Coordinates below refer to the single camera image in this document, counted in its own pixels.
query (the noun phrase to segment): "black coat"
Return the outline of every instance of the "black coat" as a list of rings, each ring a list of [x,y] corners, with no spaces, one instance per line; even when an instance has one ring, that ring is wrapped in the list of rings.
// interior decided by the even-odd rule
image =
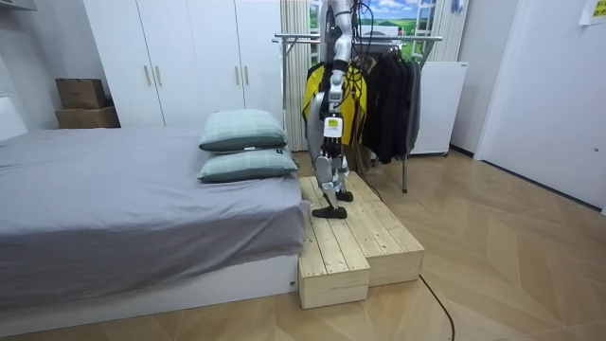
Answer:
[[[420,67],[390,53],[368,75],[362,143],[387,164],[415,147],[420,122]]]
[[[367,113],[362,143],[389,163],[395,152],[394,127],[398,121],[402,86],[399,63],[391,55],[380,58],[368,75]]]

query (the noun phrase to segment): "pillow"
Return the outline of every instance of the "pillow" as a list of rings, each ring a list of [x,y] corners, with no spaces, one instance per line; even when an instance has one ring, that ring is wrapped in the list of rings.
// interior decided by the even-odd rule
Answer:
[[[228,182],[281,176],[297,170],[286,149],[255,150],[211,155],[200,170],[198,179]]]
[[[282,125],[272,114],[255,109],[212,114],[200,139],[200,149],[215,153],[284,146],[286,133]]]

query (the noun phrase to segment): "clothing rack pole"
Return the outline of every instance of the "clothing rack pole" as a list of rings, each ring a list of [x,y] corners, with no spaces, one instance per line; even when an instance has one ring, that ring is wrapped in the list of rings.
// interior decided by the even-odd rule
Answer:
[[[286,122],[286,59],[288,58],[289,53],[293,49],[295,44],[320,44],[319,40],[312,40],[320,38],[319,34],[309,34],[309,33],[276,33],[274,34],[276,38],[281,39],[273,39],[273,43],[281,43],[282,44],[282,110],[284,112],[284,122]],[[370,45],[385,45],[385,46],[397,46],[398,44],[394,44],[393,41],[399,42],[425,42],[427,45],[423,51],[419,66],[422,70],[423,66],[427,62],[429,58],[429,54],[434,48],[435,42],[441,42],[443,40],[442,37],[438,36],[385,36],[385,35],[372,35],[372,36],[362,36],[358,39],[356,44],[364,45],[364,40],[387,40],[392,42],[381,42],[375,43],[370,42]],[[402,169],[401,169],[401,192],[408,192],[408,157],[410,155],[405,155],[402,159]]]

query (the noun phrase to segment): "wardrobe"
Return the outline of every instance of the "wardrobe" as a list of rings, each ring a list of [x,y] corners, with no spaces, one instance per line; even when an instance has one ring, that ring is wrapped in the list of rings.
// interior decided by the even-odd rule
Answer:
[[[278,1],[84,5],[122,127],[204,124],[245,108],[283,121]]]

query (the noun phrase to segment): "wooden step platform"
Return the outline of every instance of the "wooden step platform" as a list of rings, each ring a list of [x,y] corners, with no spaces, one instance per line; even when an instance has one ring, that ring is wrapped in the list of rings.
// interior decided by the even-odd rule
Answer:
[[[315,178],[301,178],[312,209],[326,205]],[[424,249],[398,218],[351,172],[346,181],[353,203],[340,203],[348,218],[308,217],[299,257],[303,309],[366,298],[368,287],[419,277]]]

